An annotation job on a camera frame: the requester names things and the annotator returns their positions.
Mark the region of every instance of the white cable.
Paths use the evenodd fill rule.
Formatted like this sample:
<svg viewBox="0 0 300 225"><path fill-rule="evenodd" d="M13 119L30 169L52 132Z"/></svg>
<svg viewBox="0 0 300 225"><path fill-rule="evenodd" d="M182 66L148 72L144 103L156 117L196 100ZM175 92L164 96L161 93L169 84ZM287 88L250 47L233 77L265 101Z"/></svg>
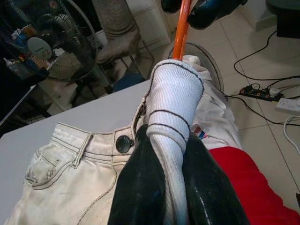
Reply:
<svg viewBox="0 0 300 225"><path fill-rule="evenodd" d="M287 123L292 119L292 118L300 118L300 116L290 116L288 118L286 118L284 124L283 124L283 133L285 135L285 137L287 138L287 140L295 147L295 149L297 150L298 154L300 155L300 150L299 150L299 147L296 145L296 143L287 135L287 132L286 132L286 125Z"/></svg>

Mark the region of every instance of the white pants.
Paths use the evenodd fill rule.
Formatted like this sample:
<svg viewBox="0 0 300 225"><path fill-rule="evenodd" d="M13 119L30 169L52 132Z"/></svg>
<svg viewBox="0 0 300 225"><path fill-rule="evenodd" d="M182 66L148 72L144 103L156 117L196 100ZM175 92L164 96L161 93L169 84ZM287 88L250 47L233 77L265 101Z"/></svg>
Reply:
<svg viewBox="0 0 300 225"><path fill-rule="evenodd" d="M205 68L204 93L193 127L206 134L208 149L240 148L234 117L222 94L211 85ZM50 143L34 154L26 172L24 190L6 225L106 225L117 178L134 146L123 152L116 142L121 136L134 140L133 126L142 123L138 113L133 125L110 134L94 134L58 124Z"/></svg>

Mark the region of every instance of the white table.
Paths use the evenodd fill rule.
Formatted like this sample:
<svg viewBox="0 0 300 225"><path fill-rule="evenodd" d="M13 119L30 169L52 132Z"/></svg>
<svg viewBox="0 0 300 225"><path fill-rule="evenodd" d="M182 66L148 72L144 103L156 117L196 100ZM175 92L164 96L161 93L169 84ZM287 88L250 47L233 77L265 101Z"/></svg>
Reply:
<svg viewBox="0 0 300 225"><path fill-rule="evenodd" d="M21 198L33 153L48 144L57 122L108 132L130 124L150 81L94 100L3 135L0 139L0 225Z"/></svg>

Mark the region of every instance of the blue object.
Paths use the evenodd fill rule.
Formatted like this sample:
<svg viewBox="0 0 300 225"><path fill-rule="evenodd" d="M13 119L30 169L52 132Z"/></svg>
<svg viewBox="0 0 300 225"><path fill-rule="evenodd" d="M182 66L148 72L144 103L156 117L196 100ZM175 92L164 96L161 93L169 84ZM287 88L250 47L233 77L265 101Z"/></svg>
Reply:
<svg viewBox="0 0 300 225"><path fill-rule="evenodd" d="M119 90L123 90L138 83L144 82L145 80L146 79L143 78L140 74L126 74L115 83L115 85L113 86L113 90L117 92Z"/></svg>

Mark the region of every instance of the wall socket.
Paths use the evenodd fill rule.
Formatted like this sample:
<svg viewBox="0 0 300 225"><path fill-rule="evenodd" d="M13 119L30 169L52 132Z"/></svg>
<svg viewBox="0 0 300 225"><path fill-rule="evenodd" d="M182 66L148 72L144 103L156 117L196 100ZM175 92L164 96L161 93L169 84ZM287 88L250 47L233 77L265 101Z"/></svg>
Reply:
<svg viewBox="0 0 300 225"><path fill-rule="evenodd" d="M300 99L281 98L275 108L276 111L291 115L300 115Z"/></svg>

